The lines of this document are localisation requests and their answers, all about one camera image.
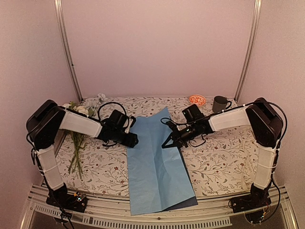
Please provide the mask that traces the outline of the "pale blue fake flower stems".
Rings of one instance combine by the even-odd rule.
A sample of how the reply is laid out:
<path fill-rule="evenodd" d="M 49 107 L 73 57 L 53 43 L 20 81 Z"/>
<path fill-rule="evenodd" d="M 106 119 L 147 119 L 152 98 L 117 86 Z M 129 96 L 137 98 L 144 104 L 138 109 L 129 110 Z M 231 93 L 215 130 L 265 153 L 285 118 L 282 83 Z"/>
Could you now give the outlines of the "pale blue fake flower stems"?
<path fill-rule="evenodd" d="M 88 110 L 90 117 L 95 117 L 97 115 L 97 110 L 103 104 L 106 99 L 106 95 L 99 93 L 97 97 L 87 98 L 82 102 L 82 105 Z"/>

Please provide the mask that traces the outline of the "yellow fake flower stems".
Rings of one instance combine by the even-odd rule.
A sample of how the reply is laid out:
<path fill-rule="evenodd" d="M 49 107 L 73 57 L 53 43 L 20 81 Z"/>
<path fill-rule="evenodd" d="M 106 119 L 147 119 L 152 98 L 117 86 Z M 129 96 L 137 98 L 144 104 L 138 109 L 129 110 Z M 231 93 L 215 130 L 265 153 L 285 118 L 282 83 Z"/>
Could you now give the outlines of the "yellow fake flower stems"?
<path fill-rule="evenodd" d="M 79 178 L 82 178 L 83 171 L 81 167 L 80 152 L 87 146 L 87 143 L 85 143 L 86 135 L 74 131 L 70 131 L 70 135 L 74 146 L 74 152 L 68 167 L 68 172 L 69 174 L 77 172 Z"/>

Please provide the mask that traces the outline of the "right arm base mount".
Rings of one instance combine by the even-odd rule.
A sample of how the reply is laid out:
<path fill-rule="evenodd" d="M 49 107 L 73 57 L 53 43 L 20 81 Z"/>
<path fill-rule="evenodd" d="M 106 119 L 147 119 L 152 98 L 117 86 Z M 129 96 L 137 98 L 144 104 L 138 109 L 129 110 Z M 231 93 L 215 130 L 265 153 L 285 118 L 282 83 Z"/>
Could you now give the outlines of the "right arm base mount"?
<path fill-rule="evenodd" d="M 268 192 L 255 191 L 245 196 L 231 198 L 228 202 L 228 207 L 233 210 L 233 213 L 238 213 L 262 207 L 269 209 L 270 204 L 271 199 Z M 246 220 L 251 224 L 262 223 L 265 216 L 266 210 L 264 209 L 245 214 Z"/>

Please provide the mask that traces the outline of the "dark navy tissue paper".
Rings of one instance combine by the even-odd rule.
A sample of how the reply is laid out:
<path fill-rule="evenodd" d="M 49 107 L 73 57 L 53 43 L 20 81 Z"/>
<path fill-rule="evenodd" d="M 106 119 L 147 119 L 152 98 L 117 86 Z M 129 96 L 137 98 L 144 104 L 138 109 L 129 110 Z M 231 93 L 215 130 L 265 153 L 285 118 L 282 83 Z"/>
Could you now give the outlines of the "dark navy tissue paper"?
<path fill-rule="evenodd" d="M 165 161 L 164 191 L 166 211 L 198 204 L 184 160 L 180 152 L 172 152 Z"/>

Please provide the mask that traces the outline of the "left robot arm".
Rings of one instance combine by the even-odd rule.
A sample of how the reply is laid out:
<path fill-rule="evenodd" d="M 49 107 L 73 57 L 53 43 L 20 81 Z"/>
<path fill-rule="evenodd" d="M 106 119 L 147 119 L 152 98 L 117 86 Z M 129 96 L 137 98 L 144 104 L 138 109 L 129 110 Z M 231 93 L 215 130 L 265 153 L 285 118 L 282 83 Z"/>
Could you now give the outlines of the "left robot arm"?
<path fill-rule="evenodd" d="M 57 132 L 73 131 L 105 143 L 111 141 L 133 148 L 139 142 L 138 136 L 130 132 L 135 122 L 135 117 L 128 117 L 126 111 L 113 110 L 108 118 L 102 120 L 57 105 L 53 100 L 45 101 L 27 120 L 27 140 L 33 147 L 35 159 L 48 188 L 53 192 L 52 199 L 60 207 L 67 207 L 71 197 L 66 193 L 67 188 L 55 159 L 54 142 Z"/>

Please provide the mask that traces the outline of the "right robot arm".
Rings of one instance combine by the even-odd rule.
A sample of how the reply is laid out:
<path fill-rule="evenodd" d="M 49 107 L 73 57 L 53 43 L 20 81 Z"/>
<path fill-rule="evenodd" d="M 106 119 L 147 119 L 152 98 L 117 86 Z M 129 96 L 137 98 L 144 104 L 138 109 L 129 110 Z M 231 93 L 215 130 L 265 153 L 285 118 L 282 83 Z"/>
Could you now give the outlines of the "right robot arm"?
<path fill-rule="evenodd" d="M 265 195 L 272 183 L 281 141 L 287 129 L 287 118 L 281 118 L 274 109 L 277 105 L 260 97 L 254 102 L 205 116 L 193 104 L 183 110 L 186 118 L 185 128 L 167 118 L 165 125 L 171 129 L 162 148 L 187 147 L 191 140 L 237 126 L 250 126 L 258 147 L 258 165 L 254 182 L 246 203 L 250 208 L 264 202 Z"/>

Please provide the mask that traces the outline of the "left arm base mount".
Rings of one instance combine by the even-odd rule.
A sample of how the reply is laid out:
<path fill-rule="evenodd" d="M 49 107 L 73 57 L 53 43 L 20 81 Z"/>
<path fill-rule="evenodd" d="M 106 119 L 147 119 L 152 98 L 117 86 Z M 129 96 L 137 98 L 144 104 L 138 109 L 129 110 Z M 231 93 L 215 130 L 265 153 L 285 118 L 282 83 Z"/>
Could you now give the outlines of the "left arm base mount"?
<path fill-rule="evenodd" d="M 66 210 L 84 213 L 88 199 L 81 193 L 69 194 L 66 190 L 50 191 L 46 203 Z"/>

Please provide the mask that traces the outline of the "white fake flower stems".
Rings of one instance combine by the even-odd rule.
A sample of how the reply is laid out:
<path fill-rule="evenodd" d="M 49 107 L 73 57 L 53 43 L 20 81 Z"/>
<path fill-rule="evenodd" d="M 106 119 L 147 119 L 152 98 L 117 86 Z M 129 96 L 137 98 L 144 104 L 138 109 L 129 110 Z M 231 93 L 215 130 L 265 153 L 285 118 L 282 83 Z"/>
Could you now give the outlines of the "white fake flower stems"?
<path fill-rule="evenodd" d="M 75 103 L 73 101 L 70 101 L 69 103 L 65 103 L 62 106 L 64 108 L 68 108 L 68 109 L 74 110 L 78 113 L 81 113 L 87 117 L 89 116 L 89 110 L 85 106 L 78 105 L 77 103 Z"/>

